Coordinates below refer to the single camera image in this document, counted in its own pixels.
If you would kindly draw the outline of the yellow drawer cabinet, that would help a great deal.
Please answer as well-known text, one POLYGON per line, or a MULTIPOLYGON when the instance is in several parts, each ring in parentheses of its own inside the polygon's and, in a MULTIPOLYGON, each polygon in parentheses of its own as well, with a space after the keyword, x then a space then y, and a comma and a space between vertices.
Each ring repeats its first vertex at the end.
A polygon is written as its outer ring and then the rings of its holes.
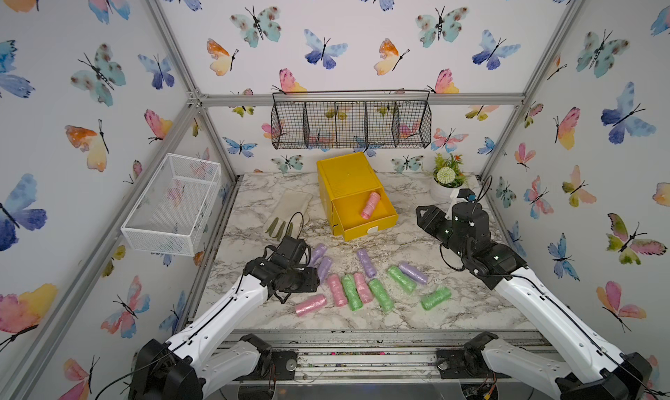
POLYGON ((319 196, 333 235, 351 241, 397 224, 399 215, 364 153, 319 160, 317 169, 319 196), (371 192, 378 192, 381 201, 372 218, 364 220, 360 214, 371 192))

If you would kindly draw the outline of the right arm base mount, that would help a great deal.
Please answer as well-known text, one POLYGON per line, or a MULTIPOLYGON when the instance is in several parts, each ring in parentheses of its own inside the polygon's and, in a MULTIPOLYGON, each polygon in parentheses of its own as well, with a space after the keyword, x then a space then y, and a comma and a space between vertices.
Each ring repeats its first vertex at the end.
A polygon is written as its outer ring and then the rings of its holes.
POLYGON ((458 349, 438 349, 435 367, 441 379, 489 377, 491 369, 484 360, 483 350, 497 339, 497 335, 485 331, 458 349))

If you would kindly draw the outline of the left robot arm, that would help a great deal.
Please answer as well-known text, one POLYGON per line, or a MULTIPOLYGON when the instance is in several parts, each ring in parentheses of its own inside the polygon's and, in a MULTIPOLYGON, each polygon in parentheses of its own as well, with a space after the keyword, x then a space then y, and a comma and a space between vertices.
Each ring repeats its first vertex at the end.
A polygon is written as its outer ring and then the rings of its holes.
POLYGON ((204 399, 243 377, 266 380, 272 398, 278 365, 272 347, 248 334, 223 353, 217 349, 254 310, 271 298, 317 291, 320 280, 303 239, 285 237, 250 260, 217 303, 167 342, 152 340, 140 350, 128 396, 131 399, 204 399))

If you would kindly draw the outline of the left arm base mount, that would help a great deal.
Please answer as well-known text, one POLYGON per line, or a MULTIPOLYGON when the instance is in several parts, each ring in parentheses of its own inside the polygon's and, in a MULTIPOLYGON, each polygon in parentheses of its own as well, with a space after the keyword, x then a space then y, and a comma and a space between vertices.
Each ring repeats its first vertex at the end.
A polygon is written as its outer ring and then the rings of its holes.
POLYGON ((240 339, 241 342, 251 344, 259 358, 254 370, 237 381, 292 381, 298 368, 298 353, 294 350, 276 349, 260 337, 248 334, 240 339))

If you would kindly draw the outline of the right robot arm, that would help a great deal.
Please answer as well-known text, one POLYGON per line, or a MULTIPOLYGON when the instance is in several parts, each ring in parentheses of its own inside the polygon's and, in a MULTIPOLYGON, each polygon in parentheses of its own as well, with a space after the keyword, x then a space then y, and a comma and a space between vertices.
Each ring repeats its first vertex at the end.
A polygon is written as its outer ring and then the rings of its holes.
POLYGON ((512 248, 493 241, 481 204, 463 201, 445 213, 419 206, 417 225, 458 256, 463 270, 513 304, 556 349, 558 361, 483 331, 456 356, 441 354, 443 377, 503 375, 552 399, 642 399, 653 367, 639 353, 623 353, 560 302, 512 248))

